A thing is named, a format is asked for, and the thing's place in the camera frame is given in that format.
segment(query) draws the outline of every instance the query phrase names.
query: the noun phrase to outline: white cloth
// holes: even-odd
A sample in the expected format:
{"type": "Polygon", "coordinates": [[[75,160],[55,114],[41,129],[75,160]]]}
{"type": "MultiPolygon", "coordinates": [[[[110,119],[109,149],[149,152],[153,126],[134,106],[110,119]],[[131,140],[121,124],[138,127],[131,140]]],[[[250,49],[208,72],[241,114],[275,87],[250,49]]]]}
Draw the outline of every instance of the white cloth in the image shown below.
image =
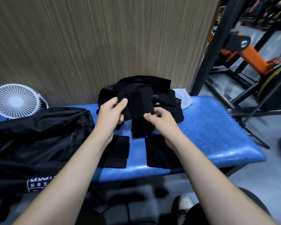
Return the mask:
{"type": "Polygon", "coordinates": [[[185,109],[193,103],[185,88],[175,88],[173,90],[175,91],[176,98],[181,99],[181,109],[185,109]]]}

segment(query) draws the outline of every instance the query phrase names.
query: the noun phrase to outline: metal bolt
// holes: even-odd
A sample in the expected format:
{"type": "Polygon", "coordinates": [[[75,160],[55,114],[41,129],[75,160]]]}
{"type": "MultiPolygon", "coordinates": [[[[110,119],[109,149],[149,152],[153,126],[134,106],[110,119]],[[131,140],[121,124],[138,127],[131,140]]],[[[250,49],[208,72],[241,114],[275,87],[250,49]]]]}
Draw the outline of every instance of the metal bolt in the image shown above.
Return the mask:
{"type": "Polygon", "coordinates": [[[247,40],[244,40],[244,41],[242,41],[242,43],[240,44],[240,47],[241,47],[241,48],[244,48],[244,47],[247,46],[247,44],[248,44],[248,41],[247,41],[247,40]]]}

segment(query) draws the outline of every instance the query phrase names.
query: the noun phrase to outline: wooden panel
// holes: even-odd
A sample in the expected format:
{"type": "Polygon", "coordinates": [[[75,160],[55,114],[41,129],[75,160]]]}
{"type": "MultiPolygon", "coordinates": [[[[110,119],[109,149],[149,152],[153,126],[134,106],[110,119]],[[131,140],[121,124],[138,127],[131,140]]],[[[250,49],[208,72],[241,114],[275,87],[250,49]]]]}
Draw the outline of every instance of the wooden panel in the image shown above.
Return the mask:
{"type": "Polygon", "coordinates": [[[0,85],[95,103],[132,75],[190,88],[218,0],[0,0],[0,85]]]}

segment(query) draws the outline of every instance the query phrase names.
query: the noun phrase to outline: fan grille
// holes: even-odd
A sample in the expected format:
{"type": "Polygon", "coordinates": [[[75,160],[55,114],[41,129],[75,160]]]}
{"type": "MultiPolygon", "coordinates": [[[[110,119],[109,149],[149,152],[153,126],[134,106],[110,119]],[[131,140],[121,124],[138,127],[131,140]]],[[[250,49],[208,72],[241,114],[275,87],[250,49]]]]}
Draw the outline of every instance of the fan grille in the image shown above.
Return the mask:
{"type": "Polygon", "coordinates": [[[33,115],[39,109],[39,98],[33,89],[9,84],[0,87],[0,114],[8,118],[33,115]]]}

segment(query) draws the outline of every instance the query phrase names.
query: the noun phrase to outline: left hand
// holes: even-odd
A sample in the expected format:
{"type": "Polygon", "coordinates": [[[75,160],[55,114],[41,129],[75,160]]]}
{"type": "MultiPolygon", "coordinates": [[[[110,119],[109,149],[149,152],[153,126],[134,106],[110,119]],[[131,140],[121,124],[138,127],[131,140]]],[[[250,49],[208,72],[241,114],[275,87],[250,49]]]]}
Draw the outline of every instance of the left hand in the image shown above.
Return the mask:
{"type": "Polygon", "coordinates": [[[108,100],[101,105],[98,114],[98,120],[94,131],[103,137],[106,137],[106,142],[109,144],[113,137],[113,131],[117,124],[121,124],[124,121],[124,115],[121,114],[123,109],[127,106],[128,100],[122,99],[118,103],[117,97],[108,100]]]}

